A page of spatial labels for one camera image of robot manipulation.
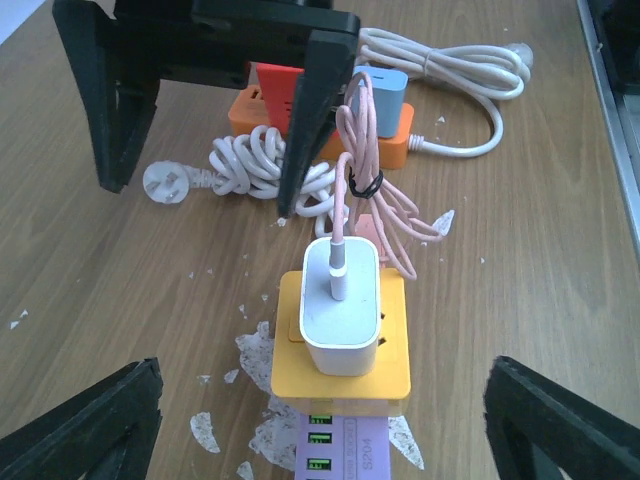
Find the yellow cube socket adapter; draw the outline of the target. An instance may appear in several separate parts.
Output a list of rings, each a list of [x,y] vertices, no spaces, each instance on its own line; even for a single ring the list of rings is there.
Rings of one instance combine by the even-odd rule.
[[[364,371],[358,352],[321,355],[314,361],[299,328],[302,273],[281,277],[270,387],[273,395],[309,415],[397,417],[411,393],[405,280],[394,268],[380,271],[382,320],[376,353]]]

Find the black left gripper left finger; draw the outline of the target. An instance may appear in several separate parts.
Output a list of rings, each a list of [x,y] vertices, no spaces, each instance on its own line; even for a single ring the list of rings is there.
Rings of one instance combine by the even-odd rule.
[[[157,358],[132,362],[1,439],[3,479],[144,479],[162,416]]]

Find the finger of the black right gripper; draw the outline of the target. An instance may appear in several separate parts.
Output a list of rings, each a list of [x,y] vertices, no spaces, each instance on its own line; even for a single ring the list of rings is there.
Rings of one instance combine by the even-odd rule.
[[[300,67],[294,89],[277,211],[289,217],[312,160],[336,128],[335,110],[351,80],[359,31],[312,30],[306,45],[279,61]]]
[[[92,1],[56,1],[53,18],[89,126],[99,185],[119,193],[138,164],[160,76],[143,44]]]

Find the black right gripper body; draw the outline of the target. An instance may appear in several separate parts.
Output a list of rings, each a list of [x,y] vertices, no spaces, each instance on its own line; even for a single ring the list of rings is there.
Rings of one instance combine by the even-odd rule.
[[[231,89],[252,63],[302,68],[314,32],[358,40],[360,18],[331,1],[118,1],[124,48],[159,79]]]

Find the white USB charger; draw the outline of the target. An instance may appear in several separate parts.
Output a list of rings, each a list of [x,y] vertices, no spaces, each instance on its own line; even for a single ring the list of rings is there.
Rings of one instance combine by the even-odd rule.
[[[299,330],[316,368],[357,377],[375,363],[381,333],[379,256],[358,236],[314,240],[303,259]]]

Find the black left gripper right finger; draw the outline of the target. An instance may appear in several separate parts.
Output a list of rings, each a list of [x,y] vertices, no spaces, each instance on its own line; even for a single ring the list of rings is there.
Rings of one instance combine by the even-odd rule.
[[[639,429],[507,357],[484,392],[501,479],[637,479]]]

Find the purple power strip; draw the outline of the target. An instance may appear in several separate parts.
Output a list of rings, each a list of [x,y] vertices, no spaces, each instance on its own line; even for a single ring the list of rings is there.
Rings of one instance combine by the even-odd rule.
[[[295,480],[390,480],[386,417],[300,416]]]

